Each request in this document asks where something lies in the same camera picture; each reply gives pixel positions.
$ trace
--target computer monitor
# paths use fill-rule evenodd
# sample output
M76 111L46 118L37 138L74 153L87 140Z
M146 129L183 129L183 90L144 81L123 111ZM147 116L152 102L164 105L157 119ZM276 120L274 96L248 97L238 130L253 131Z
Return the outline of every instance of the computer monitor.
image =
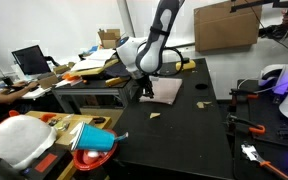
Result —
M26 75L51 72L38 45L12 52L16 62Z

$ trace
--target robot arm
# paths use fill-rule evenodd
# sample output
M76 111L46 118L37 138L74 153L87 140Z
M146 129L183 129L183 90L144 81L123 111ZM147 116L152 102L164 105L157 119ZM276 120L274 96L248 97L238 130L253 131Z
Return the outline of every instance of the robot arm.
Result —
M172 29L175 17L184 0L160 0L153 25L144 49L138 52L142 38L126 37L116 48L121 61L131 77L144 88L144 96L153 98L152 82L149 75L156 73L162 66L162 52Z

